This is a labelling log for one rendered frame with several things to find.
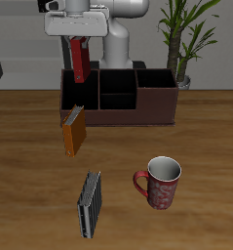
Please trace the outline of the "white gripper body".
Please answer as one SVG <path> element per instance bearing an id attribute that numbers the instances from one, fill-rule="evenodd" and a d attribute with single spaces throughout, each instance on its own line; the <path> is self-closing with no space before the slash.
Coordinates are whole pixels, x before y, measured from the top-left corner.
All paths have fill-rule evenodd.
<path id="1" fill-rule="evenodd" d="M 45 32 L 51 36 L 103 37 L 108 33 L 109 9 L 91 8 L 89 12 L 69 16 L 65 11 L 45 15 Z"/>

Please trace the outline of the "red book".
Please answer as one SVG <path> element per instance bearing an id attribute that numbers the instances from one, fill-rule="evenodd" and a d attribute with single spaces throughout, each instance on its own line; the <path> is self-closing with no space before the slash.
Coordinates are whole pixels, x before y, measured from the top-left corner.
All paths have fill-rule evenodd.
<path id="1" fill-rule="evenodd" d="M 83 49 L 85 36 L 75 36 L 70 40 L 74 78 L 76 83 L 84 83 L 91 73 L 89 49 Z"/>

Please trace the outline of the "orange book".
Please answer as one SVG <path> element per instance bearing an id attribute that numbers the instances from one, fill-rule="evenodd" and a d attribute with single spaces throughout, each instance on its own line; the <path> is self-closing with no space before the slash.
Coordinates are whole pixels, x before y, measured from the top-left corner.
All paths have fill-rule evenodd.
<path id="1" fill-rule="evenodd" d="M 62 133 L 66 155 L 74 157 L 86 139 L 85 110 L 75 105 L 62 121 Z"/>

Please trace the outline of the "dark brown desk caddy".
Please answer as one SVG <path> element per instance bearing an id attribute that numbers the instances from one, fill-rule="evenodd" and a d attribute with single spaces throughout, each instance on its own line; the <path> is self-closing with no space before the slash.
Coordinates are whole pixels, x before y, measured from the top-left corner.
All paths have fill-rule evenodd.
<path id="1" fill-rule="evenodd" d="M 173 126 L 178 86 L 168 69 L 93 69 L 77 83 L 61 73 L 60 117 L 78 105 L 86 124 L 96 126 Z"/>

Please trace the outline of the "dark grey book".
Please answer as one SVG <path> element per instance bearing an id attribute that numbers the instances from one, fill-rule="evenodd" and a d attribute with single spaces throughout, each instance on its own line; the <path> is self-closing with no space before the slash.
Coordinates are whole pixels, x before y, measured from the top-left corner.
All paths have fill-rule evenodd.
<path id="1" fill-rule="evenodd" d="M 88 172 L 77 201 L 81 236 L 92 238 L 102 204 L 100 173 Z"/>

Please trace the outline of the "green pot plant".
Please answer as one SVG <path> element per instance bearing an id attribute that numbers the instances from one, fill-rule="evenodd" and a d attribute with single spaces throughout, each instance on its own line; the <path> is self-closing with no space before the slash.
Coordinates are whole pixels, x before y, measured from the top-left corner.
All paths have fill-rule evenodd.
<path id="1" fill-rule="evenodd" d="M 202 1 L 199 0 L 191 10 L 188 10 L 187 0 L 168 0 L 169 11 L 161 9 L 165 18 L 158 22 L 157 28 L 160 29 L 160 24 L 163 23 L 168 29 L 163 30 L 166 38 L 164 43 L 169 47 L 167 68 L 174 73 L 179 90 L 188 90 L 191 84 L 190 77 L 185 74 L 188 62 L 200 59 L 198 52 L 216 43 L 216 40 L 211 40 L 214 27 L 199 37 L 205 21 L 190 26 L 190 23 L 220 2 L 209 0 L 202 4 Z"/>

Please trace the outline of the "red patterned mug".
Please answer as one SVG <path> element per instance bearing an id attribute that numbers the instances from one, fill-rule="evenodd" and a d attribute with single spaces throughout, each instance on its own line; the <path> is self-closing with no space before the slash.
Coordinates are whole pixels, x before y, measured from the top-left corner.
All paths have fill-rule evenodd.
<path id="1" fill-rule="evenodd" d="M 166 210 L 172 205 L 180 175 L 181 167 L 174 159 L 158 156 L 149 161 L 146 171 L 135 172 L 133 182 L 152 208 Z M 140 177 L 146 179 L 147 190 L 137 183 Z"/>

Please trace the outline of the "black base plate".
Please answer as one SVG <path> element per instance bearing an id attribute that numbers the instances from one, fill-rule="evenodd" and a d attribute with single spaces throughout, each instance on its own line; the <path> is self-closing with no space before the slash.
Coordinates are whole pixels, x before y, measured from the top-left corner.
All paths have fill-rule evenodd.
<path id="1" fill-rule="evenodd" d="M 99 61 L 91 61 L 90 66 L 92 69 L 99 69 Z M 133 68 L 146 68 L 146 65 L 142 61 L 133 61 Z"/>

